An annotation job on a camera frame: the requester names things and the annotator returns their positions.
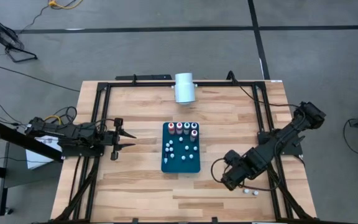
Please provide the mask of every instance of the yellow cable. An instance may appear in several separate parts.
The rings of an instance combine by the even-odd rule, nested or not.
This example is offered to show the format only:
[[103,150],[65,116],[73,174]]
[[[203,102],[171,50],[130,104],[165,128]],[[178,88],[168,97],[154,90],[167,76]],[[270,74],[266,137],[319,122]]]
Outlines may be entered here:
[[77,7],[83,0],[79,0],[74,6],[70,6],[70,7],[65,7],[65,6],[61,6],[59,4],[57,4],[56,0],[51,0],[49,2],[49,6],[57,6],[61,9],[74,9],[75,7]]
[[61,120],[61,119],[60,119],[60,117],[59,117],[59,116],[57,116],[57,115],[50,115],[50,116],[47,116],[47,117],[44,119],[44,121],[46,121],[46,120],[48,120],[48,119],[50,119],[50,118],[56,118],[56,119],[58,119],[59,124],[62,124],[62,120]]

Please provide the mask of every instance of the blue pegboard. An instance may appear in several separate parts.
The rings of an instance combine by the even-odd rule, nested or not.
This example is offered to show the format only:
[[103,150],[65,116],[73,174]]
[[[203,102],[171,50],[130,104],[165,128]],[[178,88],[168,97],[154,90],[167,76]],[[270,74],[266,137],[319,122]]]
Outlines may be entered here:
[[[162,157],[161,157],[161,171],[164,173],[198,173],[201,170],[200,166],[200,125],[197,123],[198,136],[194,142],[190,141],[190,133],[185,134],[170,134],[168,131],[168,124],[166,122],[162,126]],[[165,152],[166,143],[169,140],[173,141],[172,148],[175,157],[170,157],[171,152]],[[168,162],[164,163],[165,156],[168,158]]]

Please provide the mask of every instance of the white cylinder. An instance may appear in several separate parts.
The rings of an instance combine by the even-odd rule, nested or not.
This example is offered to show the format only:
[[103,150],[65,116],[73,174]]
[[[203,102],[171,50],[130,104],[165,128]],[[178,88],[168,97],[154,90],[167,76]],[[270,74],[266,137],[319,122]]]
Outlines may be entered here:
[[175,99],[180,104],[196,101],[192,73],[179,73],[175,75]]

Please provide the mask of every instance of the concrete floor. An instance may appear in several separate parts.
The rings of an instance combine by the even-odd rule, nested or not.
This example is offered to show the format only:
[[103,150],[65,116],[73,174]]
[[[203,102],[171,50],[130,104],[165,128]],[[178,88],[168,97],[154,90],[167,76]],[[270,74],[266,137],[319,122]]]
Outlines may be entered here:
[[[0,1],[0,22],[22,29],[46,3]],[[358,1],[263,0],[255,1],[255,9],[261,26],[358,25]],[[70,11],[44,10],[31,29],[251,25],[246,0],[85,0]],[[307,132],[302,143],[318,216],[358,223],[358,155],[342,139],[345,121],[358,116],[358,30],[261,35],[271,79],[284,81],[289,102],[312,101],[327,114],[325,124]],[[237,78],[262,78],[252,31],[22,34],[21,39],[40,60],[14,64],[0,56],[1,66],[76,89],[83,80],[134,73],[191,71],[195,78],[222,79],[233,70]],[[77,93],[0,70],[0,103],[23,122],[75,106],[77,99]],[[347,135],[358,149],[358,129]],[[0,217],[0,223],[48,220],[57,184],[49,179],[10,189],[8,206],[16,212]]]

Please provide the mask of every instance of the wooden table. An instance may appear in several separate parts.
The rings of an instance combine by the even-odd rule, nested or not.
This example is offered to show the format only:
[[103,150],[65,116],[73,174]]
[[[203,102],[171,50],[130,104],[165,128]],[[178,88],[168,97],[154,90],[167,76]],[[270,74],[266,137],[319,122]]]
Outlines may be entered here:
[[[91,120],[97,83],[83,82],[76,123]],[[266,81],[266,86],[271,103],[287,103],[283,83]],[[244,89],[252,94],[249,87]],[[275,219],[269,192],[259,192],[258,196],[244,194],[242,189],[231,192],[215,183],[210,174],[212,162],[228,150],[241,154],[257,145],[259,128],[254,102],[236,86],[198,87],[196,100],[187,106],[176,104],[170,87],[112,88],[108,118],[124,118],[125,130],[137,139],[122,138],[120,143],[133,142],[136,146],[124,148],[117,161],[110,160],[112,147],[106,147],[99,164],[91,222],[131,222],[132,218],[139,218],[140,222],[210,222],[211,217],[218,217],[220,222]],[[276,128],[290,122],[288,107],[271,106],[271,110]],[[160,170],[162,124],[167,121],[200,123],[200,173],[164,174]],[[107,126],[112,129],[112,122],[107,122]],[[69,158],[64,162],[51,218],[68,204],[76,160]],[[282,160],[289,191],[315,217],[303,164],[293,156],[282,156]],[[215,175],[219,177],[223,169],[223,162],[217,163]],[[246,184],[269,187],[266,173]],[[80,218],[85,214],[87,196],[86,192]],[[278,198],[285,216],[280,191]]]

